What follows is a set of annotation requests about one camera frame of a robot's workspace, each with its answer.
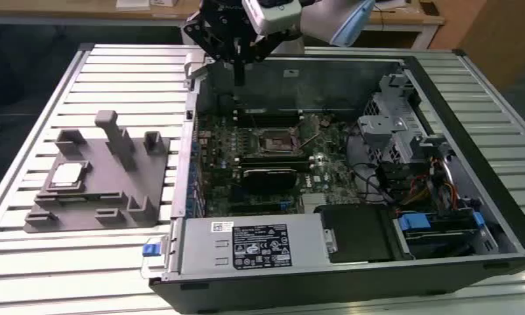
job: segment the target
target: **blue latch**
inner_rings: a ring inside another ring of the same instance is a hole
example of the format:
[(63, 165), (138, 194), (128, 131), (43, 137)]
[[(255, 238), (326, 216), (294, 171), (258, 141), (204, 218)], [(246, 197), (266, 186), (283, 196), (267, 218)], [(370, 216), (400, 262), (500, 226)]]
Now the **blue latch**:
[(399, 218), (402, 230), (407, 231), (414, 228), (430, 228), (430, 221), (424, 213), (410, 213)]
[(486, 223), (484, 223), (483, 214), (479, 211), (474, 212), (474, 218), (475, 218), (476, 225), (479, 227), (482, 227)]
[(142, 248), (142, 256), (144, 257), (162, 256), (162, 243), (144, 244)]

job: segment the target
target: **wooden desk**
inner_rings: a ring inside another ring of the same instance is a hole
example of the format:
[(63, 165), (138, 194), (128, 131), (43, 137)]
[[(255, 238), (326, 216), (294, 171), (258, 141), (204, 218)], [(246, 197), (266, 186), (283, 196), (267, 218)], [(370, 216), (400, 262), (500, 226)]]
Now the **wooden desk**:
[[(0, 0), (0, 24), (179, 26), (199, 4), (200, 0), (180, 0), (175, 7), (120, 12), (116, 0)], [(412, 1), (411, 7), (412, 10), (374, 12), (366, 30), (418, 32), (412, 48), (426, 49), (444, 19), (424, 13), (419, 0)]]

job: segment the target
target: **black cable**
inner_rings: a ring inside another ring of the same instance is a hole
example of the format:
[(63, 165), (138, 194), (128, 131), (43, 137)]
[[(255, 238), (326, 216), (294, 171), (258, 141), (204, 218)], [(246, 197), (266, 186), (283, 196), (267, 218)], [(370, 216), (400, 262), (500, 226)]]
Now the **black cable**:
[(379, 10), (379, 15), (382, 17), (382, 31), (386, 29), (386, 23), (384, 23), (384, 11), (378, 7), (378, 5), (374, 5), (376, 9)]

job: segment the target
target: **warning label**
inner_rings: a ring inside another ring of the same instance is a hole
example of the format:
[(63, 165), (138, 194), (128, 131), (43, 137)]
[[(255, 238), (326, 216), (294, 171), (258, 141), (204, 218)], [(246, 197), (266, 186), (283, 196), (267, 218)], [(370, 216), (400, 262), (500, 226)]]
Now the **warning label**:
[(258, 269), (292, 266), (286, 224), (234, 227), (234, 267)]

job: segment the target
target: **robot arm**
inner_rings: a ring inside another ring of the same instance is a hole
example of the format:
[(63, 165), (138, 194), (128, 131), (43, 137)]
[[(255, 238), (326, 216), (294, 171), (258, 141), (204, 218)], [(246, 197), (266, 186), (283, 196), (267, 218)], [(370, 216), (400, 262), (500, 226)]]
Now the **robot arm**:
[[(203, 0), (200, 10), (183, 26), (184, 31), (216, 61), (232, 65), (235, 82), (242, 86), (246, 83), (246, 64), (263, 61), (283, 41), (291, 41), (302, 36), (292, 27), (300, 25), (303, 7), (316, 2), (320, 0)], [(336, 4), (334, 8), (343, 10), (354, 8), (355, 2), (359, 4), (358, 18), (366, 23), (375, 0), (339, 2), (344, 3), (344, 6)], [(322, 23), (326, 22), (323, 19), (338, 20), (338, 17), (335, 13), (331, 14), (335, 10), (324, 10), (328, 7), (324, 7), (323, 3), (315, 7), (316, 10), (310, 13), (311, 21), (304, 24), (311, 25), (307, 28), (308, 34), (319, 33), (318, 37), (322, 38), (323, 32), (312, 32), (311, 29), (320, 30)], [(342, 45), (352, 44), (351, 38), (356, 40), (360, 30), (356, 36), (348, 38), (340, 30), (354, 28), (355, 25), (359, 27), (360, 24), (347, 20), (339, 31), (335, 31), (332, 37), (342, 39), (338, 41)]]

